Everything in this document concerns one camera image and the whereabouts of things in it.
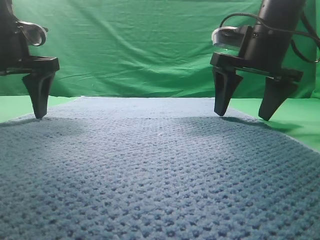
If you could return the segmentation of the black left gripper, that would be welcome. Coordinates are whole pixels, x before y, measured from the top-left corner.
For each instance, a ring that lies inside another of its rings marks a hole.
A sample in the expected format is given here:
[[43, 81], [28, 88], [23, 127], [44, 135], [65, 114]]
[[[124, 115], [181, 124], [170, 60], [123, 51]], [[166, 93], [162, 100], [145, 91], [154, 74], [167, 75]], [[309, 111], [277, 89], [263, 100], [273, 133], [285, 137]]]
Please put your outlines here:
[[48, 110], [50, 89], [55, 72], [60, 69], [57, 57], [34, 56], [29, 47], [45, 44], [49, 29], [39, 24], [18, 19], [11, 0], [0, 2], [0, 73], [3, 75], [31, 73], [22, 78], [31, 99], [36, 119]]

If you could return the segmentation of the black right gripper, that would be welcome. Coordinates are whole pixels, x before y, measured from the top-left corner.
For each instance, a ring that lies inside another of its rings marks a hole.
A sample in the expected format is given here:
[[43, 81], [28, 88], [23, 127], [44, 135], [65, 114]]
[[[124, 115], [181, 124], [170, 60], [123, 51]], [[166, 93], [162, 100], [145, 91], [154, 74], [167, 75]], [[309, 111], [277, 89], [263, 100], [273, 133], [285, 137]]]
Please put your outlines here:
[[213, 31], [212, 43], [234, 47], [237, 55], [215, 52], [210, 60], [214, 76], [214, 112], [224, 116], [243, 80], [237, 70], [268, 76], [258, 116], [269, 121], [297, 89], [303, 72], [283, 68], [283, 60], [306, 5], [304, 0], [264, 0], [254, 26], [223, 26]]

